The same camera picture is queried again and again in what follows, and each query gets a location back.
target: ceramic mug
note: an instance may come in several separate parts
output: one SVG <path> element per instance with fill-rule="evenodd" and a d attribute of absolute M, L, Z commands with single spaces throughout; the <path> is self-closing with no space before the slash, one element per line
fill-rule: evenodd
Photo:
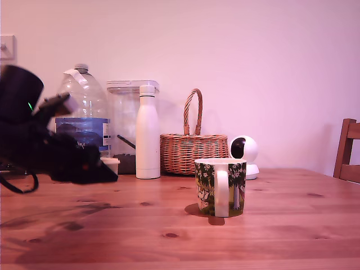
<path fill-rule="evenodd" d="M 245 200 L 245 159 L 197 159 L 197 198 L 203 214 L 241 215 Z"/>

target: plastic container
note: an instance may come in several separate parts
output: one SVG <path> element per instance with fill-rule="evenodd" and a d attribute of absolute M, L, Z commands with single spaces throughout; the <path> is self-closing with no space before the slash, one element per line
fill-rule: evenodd
<path fill-rule="evenodd" d="M 88 72 L 86 64 L 77 64 L 64 72 L 58 93 L 69 92 L 79 109 L 70 116 L 56 118 L 56 132 L 73 136 L 80 145 L 99 147 L 101 156 L 110 156 L 109 112 L 106 93 Z"/>
<path fill-rule="evenodd" d="M 159 84 L 154 80 L 111 80 L 106 83 L 111 121 L 111 156 L 120 160 L 119 174 L 136 173 L 134 146 L 142 85 L 154 86 L 158 95 Z"/>

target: blue label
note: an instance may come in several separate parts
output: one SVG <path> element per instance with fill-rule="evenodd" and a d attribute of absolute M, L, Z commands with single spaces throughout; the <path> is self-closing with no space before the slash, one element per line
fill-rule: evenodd
<path fill-rule="evenodd" d="M 55 118 L 56 133 L 74 137 L 79 145 L 96 145 L 100 151 L 109 149 L 109 120 L 106 118 Z"/>

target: basket handle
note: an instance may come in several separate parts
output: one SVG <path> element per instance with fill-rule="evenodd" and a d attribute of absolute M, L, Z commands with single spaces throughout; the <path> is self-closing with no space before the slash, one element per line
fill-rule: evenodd
<path fill-rule="evenodd" d="M 195 88 L 191 91 L 189 97 L 186 100 L 185 108 L 184 108 L 184 135 L 190 135 L 190 127 L 189 127 L 189 107 L 192 100 L 192 97 L 197 94 L 199 98 L 199 112 L 197 115 L 197 124 L 195 128 L 195 135 L 200 135 L 201 130 L 201 120 L 203 118 L 203 95 L 200 90 Z"/>

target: mug handle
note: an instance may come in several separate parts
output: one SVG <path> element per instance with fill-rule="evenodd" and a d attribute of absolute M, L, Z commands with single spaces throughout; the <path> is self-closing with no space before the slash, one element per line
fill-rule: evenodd
<path fill-rule="evenodd" d="M 229 217 L 229 175 L 225 170 L 216 171 L 214 183 L 215 216 Z"/>

